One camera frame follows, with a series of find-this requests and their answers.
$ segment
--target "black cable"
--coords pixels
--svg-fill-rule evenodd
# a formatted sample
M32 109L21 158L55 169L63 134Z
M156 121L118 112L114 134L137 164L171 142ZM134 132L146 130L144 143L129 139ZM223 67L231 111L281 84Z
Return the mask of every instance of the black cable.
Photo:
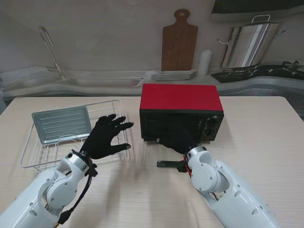
M211 194L215 197L215 199L218 201L218 197L216 196L216 194L214 192L211 192Z
M89 164L89 169L93 167L93 164L90 159L88 159L88 164ZM80 203L82 198L85 196L86 192L88 191L88 189L91 185L92 177L93 177L92 175L90 175L90 174L88 175L88 178L87 178L87 181L85 184L85 188L82 190L82 193L80 194L78 200L76 201L76 203L70 210L66 210L61 213L60 218L58 220L58 224L62 225L70 218L72 212L75 210L75 208L78 206L78 204Z

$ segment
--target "wooden table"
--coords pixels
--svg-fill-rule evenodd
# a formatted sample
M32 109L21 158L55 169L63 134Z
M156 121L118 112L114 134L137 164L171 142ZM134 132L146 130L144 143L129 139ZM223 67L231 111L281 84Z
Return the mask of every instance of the wooden table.
M16 98L0 116L0 213L36 173L19 165L31 113L112 97ZM127 131L131 158L103 162L88 193L63 228L220 228L185 173L143 167L140 97L119 97L135 126ZM304 224L304 124L281 97L222 97L224 121L205 146L247 180L282 227ZM82 180L79 189L84 187Z

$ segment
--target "wire rack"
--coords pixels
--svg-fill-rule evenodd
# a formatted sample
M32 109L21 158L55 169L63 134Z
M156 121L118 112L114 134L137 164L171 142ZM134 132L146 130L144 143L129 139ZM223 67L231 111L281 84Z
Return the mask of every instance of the wire rack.
M116 118L123 116L121 101L118 99L90 103L82 106L86 106L88 109L92 128L94 128L95 123L101 116L110 114L116 114ZM72 149L79 151L86 140L86 138L66 139L69 136L70 135L62 135L59 138L59 142L42 145L39 140L36 128L33 124L20 159L21 167L29 168L37 172L56 167L59 165L60 160L69 154ZM111 145L118 145L123 143L128 143L127 134L125 131L121 131L116 137L114 137ZM95 160L95 162L108 159L121 160L127 158L128 156L130 156L129 151L121 151L115 155L110 155L106 158Z

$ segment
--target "metal baking tray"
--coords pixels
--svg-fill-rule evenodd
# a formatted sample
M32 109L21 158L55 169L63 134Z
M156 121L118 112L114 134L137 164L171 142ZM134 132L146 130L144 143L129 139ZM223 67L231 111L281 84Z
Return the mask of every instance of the metal baking tray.
M32 113L32 117L42 145L83 139L92 131L86 106Z

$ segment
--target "gas stove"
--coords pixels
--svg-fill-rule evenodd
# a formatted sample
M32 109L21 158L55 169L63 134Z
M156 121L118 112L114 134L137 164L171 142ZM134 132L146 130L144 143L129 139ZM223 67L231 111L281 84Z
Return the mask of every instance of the gas stove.
M294 63L284 61L281 65L264 65L252 68L238 68L224 70L220 73L211 74L220 83L238 82L259 76L284 77L304 80L304 66L298 61Z

